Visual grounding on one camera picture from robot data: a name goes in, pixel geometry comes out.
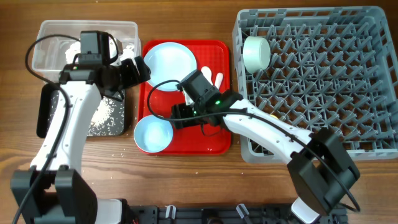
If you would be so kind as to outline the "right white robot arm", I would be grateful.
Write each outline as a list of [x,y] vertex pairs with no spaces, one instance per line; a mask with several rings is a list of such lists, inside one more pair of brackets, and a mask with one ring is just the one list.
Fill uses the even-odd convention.
[[359,170],[339,137],[328,128],[313,133],[289,125],[231,90],[201,96],[192,105],[173,105],[171,118],[177,129],[219,126],[279,156],[298,195],[290,210],[301,223],[315,223],[329,215],[344,196],[351,199],[352,210],[360,210],[349,191],[360,177]]

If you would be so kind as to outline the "light blue small bowl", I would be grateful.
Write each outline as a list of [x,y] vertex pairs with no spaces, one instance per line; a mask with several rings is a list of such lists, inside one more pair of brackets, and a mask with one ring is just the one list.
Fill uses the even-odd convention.
[[172,142],[174,130],[169,121],[154,115],[142,118],[134,128],[134,141],[144,152],[158,153]]

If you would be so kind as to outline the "white plastic fork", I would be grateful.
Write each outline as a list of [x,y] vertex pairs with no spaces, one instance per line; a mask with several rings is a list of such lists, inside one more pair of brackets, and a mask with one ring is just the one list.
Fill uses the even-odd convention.
[[215,87],[217,87],[217,89],[220,88],[222,82],[223,82],[223,78],[224,75],[222,73],[217,73],[216,74],[216,79],[215,79]]

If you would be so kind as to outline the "white plastic spoon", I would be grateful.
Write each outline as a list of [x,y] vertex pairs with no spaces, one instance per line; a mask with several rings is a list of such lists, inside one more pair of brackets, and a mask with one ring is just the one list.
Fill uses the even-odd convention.
[[203,66],[201,68],[201,72],[204,75],[204,77],[209,81],[210,84],[213,84],[211,77],[212,77],[212,72],[211,69],[207,66]]

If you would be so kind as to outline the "light blue plate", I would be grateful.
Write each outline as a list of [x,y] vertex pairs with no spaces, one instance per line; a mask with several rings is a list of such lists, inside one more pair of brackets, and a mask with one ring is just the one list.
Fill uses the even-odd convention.
[[152,87],[167,81],[182,81],[192,71],[197,69],[197,60],[190,49],[175,42],[165,42],[151,48],[144,57],[150,68]]

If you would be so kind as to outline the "green bowl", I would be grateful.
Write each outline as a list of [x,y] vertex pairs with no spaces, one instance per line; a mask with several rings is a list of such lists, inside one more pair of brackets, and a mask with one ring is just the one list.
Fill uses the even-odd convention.
[[269,42],[263,37],[249,36],[243,45],[243,62],[248,73],[266,69],[271,61]]

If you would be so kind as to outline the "rice and food scraps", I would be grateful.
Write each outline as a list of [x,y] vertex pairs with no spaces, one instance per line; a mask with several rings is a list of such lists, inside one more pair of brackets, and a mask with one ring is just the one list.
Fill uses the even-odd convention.
[[104,97],[96,109],[88,136],[119,136],[125,132],[125,101]]

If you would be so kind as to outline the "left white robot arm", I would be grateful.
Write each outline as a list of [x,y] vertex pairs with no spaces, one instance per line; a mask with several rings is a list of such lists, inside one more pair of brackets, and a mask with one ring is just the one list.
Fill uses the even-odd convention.
[[132,223],[125,199],[98,199],[80,175],[91,119],[107,91],[136,86],[150,78],[141,56],[120,66],[103,60],[67,64],[60,72],[58,104],[44,143],[29,170],[17,170],[11,190],[19,206],[13,222]]

